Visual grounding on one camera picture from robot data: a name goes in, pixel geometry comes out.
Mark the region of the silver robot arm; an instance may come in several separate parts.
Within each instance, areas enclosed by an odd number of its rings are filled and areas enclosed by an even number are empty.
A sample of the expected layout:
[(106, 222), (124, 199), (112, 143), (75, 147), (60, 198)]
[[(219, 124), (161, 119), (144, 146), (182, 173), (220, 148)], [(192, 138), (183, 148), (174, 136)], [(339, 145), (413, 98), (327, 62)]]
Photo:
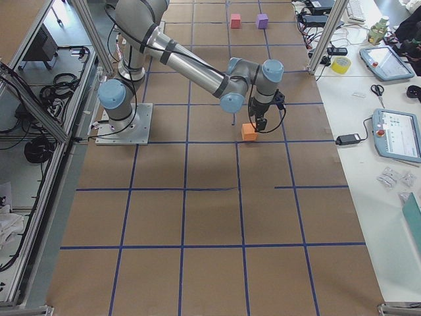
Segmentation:
[(246, 104), (255, 131), (266, 133), (264, 115), (270, 106), (286, 110), (285, 96), (278, 89), (283, 64), (276, 59), (258, 64), (232, 57), (226, 72), (215, 69), (159, 28), (169, 5), (169, 1), (118, 1), (116, 5), (106, 4), (105, 10), (113, 10), (107, 16), (134, 51), (155, 58), (202, 87), (219, 99), (227, 113), (236, 113)]

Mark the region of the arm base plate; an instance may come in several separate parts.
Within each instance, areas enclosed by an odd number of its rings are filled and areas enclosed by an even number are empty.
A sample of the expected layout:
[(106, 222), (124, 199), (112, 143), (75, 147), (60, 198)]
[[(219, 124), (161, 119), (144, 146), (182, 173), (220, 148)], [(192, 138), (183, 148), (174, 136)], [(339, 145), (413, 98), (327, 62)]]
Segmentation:
[(109, 118), (106, 110), (103, 110), (96, 145), (147, 145), (151, 130), (153, 114), (152, 103), (131, 103), (132, 115), (121, 121)]

